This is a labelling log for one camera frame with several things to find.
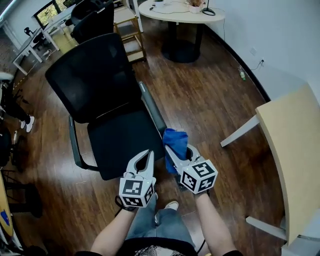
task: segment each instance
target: jeans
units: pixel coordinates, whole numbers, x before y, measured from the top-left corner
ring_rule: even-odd
[[[25,121],[26,124],[30,123],[30,116],[20,107],[13,98],[7,98],[1,101],[1,106],[4,111],[13,118],[19,119],[21,122]]]
[[[156,195],[145,208],[139,208],[131,224],[126,240],[131,238],[168,238],[187,242],[195,247],[181,216],[174,209],[161,209],[156,214]]]

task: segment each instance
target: table base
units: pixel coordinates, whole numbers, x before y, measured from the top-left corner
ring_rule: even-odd
[[[195,52],[195,44],[187,40],[176,40],[175,45],[167,41],[161,52],[166,59],[178,63],[194,62],[200,56],[200,52]]]
[[[203,24],[197,25],[195,43],[177,39],[177,24],[168,22],[169,39],[163,44],[161,52],[163,56],[173,62],[191,63],[200,56],[200,45],[203,34]]]

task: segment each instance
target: shoe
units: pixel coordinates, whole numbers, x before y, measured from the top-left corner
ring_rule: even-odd
[[[29,133],[31,131],[34,122],[35,122],[35,117],[30,116],[30,122],[26,125],[26,132],[27,133]]]
[[[168,203],[164,209],[173,209],[173,210],[178,210],[179,208],[179,203],[177,201],[172,201],[170,203]]]
[[[25,128],[25,125],[26,125],[26,121],[20,121],[21,125],[20,125],[20,128],[23,129]]]
[[[170,203],[168,203],[165,207],[164,207],[164,209],[173,209],[173,210],[178,210],[178,208],[179,208],[179,203],[177,202],[177,201],[172,201],[172,202],[170,202]],[[156,214],[155,216],[154,216],[154,221],[155,221],[155,223],[158,225],[159,224],[159,220],[158,220],[158,214]]]

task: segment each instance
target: chair seat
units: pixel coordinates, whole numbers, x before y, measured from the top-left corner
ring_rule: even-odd
[[[128,162],[144,150],[164,157],[162,139],[144,103],[127,103],[92,121],[89,139],[102,179],[122,177]]]

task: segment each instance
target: desk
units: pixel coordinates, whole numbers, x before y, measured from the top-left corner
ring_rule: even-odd
[[[12,224],[11,213],[7,199],[7,193],[4,185],[2,174],[0,173],[0,225],[3,230],[12,237],[14,235],[14,227]]]
[[[55,41],[52,39],[52,37],[50,36],[49,31],[55,26],[60,26],[60,23],[62,23],[65,19],[70,17],[71,12],[75,8],[75,6],[76,5],[74,4],[74,5],[70,6],[69,8],[65,9],[64,11],[58,13],[56,16],[52,17],[52,20],[49,22],[49,24],[43,30],[43,35],[45,36],[45,38],[48,41],[50,41],[53,44],[53,46],[55,47],[55,49],[57,51],[59,51],[60,49],[57,46],[57,44],[55,43]]]
[[[261,125],[281,183],[285,234],[281,237],[276,227],[251,217],[247,222],[291,244],[298,235],[303,235],[320,208],[320,107],[310,86],[304,85],[255,111],[256,115],[223,140],[221,146],[228,145],[257,124]]]
[[[200,45],[203,34],[203,24],[222,21],[225,13],[220,9],[213,9],[215,16],[200,13],[191,13],[184,0],[167,2],[164,7],[154,8],[153,0],[147,0],[140,4],[139,12],[149,18],[167,21],[169,27],[169,40],[162,46],[162,54],[169,60],[179,63],[196,61],[200,56]],[[195,43],[177,39],[176,23],[197,24]]]
[[[38,28],[32,36],[30,36],[20,47],[16,57],[13,59],[12,63],[26,76],[28,73],[17,63],[18,58],[24,53],[25,50],[30,51],[34,57],[41,63],[42,59],[39,57],[39,55],[36,53],[36,51],[30,46],[32,41],[35,39],[35,37],[39,34],[39,32],[42,31],[41,28]]]

